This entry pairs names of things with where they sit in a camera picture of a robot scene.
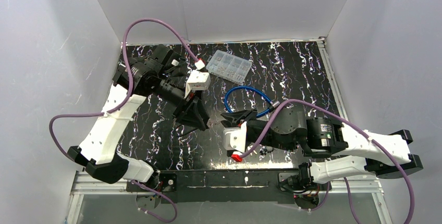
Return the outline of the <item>black cable padlock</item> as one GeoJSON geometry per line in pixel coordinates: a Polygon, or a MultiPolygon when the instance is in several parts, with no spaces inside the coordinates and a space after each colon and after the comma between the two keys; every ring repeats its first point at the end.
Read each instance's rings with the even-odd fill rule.
{"type": "Polygon", "coordinates": [[[179,124],[174,128],[171,134],[173,138],[184,138],[196,130],[198,130],[198,128],[196,127],[190,127],[183,124],[179,124]]]}

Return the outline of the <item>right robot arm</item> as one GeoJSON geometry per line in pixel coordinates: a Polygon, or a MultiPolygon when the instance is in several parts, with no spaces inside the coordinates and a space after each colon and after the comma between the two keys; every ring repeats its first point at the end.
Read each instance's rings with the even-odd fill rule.
{"type": "Polygon", "coordinates": [[[262,145],[262,155],[300,148],[305,157],[313,158],[314,162],[298,167],[294,183],[301,187],[357,175],[397,179],[423,169],[420,157],[409,150],[408,130],[360,134],[346,123],[308,119],[293,108],[283,108],[274,121],[259,120],[255,110],[222,113],[222,117],[223,145],[235,161],[240,162],[241,154],[255,142],[262,145]]]}

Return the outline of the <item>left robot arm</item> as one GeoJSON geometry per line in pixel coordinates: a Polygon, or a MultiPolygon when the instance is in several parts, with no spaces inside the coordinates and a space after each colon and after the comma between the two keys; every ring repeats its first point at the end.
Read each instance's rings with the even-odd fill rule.
{"type": "Polygon", "coordinates": [[[209,115],[202,102],[202,91],[211,82],[202,61],[197,70],[187,70],[186,61],[165,45],[158,45],[148,57],[128,59],[119,64],[108,98],[87,137],[68,150],[68,156],[82,165],[94,179],[113,184],[120,179],[158,183],[159,170],[148,161],[134,159],[117,151],[122,134],[148,96],[156,95],[175,107],[173,118],[197,130],[208,128],[209,115]]]}

